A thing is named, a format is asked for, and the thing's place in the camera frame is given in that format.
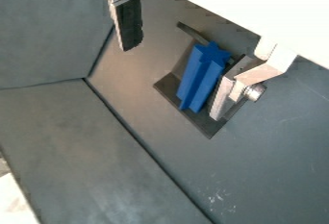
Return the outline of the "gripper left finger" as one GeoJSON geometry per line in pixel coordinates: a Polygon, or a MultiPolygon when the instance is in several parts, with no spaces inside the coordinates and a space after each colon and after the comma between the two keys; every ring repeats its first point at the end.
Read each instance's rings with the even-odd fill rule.
{"type": "Polygon", "coordinates": [[[131,50],[143,41],[143,19],[140,0],[107,0],[119,47],[131,50]]]}

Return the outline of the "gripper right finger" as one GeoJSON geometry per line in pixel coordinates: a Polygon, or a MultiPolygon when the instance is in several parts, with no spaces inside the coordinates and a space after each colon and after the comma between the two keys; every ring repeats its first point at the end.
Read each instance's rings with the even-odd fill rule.
{"type": "Polygon", "coordinates": [[[254,48],[254,58],[243,56],[220,78],[210,118],[218,121],[243,97],[256,101],[265,92],[261,83],[285,73],[295,58],[295,52],[262,37],[254,48]]]}

